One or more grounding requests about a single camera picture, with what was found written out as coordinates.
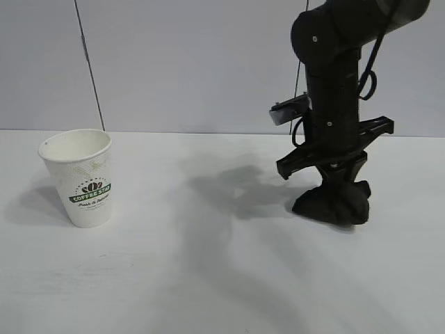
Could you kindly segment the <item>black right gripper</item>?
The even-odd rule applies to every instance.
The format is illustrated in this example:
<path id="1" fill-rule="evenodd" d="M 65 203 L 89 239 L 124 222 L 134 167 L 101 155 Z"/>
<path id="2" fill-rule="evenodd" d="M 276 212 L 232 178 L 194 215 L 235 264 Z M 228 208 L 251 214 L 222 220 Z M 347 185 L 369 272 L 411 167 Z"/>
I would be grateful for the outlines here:
<path id="1" fill-rule="evenodd" d="M 338 192 L 341 188 L 367 190 L 366 180 L 355 181 L 368 159 L 367 153 L 362 151 L 379 136 L 393 132 L 394 121 L 385 116 L 361 121 L 353 132 L 337 128 L 329 130 L 318 138 L 298 145 L 292 152 L 276 161 L 277 171 L 287 180 L 299 170 L 318 166 L 322 177 L 322 191 Z M 344 175 L 343 168 L 340 167 L 343 161 L 347 161 Z"/>

